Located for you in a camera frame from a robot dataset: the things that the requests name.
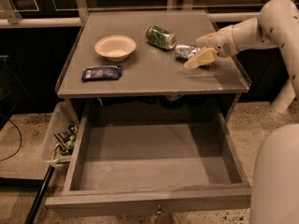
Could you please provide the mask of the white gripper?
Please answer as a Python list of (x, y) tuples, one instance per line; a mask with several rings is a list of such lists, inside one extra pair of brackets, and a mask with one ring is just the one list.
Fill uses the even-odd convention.
[(197, 37), (195, 42), (201, 49), (199, 49), (199, 51), (192, 56), (183, 67), (186, 70), (193, 70), (200, 66), (208, 65), (216, 61), (217, 54), (220, 57), (236, 55), (239, 50), (234, 41), (233, 31), (233, 26), (227, 26), (216, 33)]

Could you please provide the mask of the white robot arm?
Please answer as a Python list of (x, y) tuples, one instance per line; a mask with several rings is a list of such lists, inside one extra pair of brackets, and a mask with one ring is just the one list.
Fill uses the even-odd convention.
[[(299, 96), (299, 14), (291, 0), (270, 0), (259, 15), (196, 39), (199, 51), (186, 70), (246, 49), (277, 47)], [(263, 140), (252, 179), (249, 224), (299, 224), (299, 124), (275, 129)]]

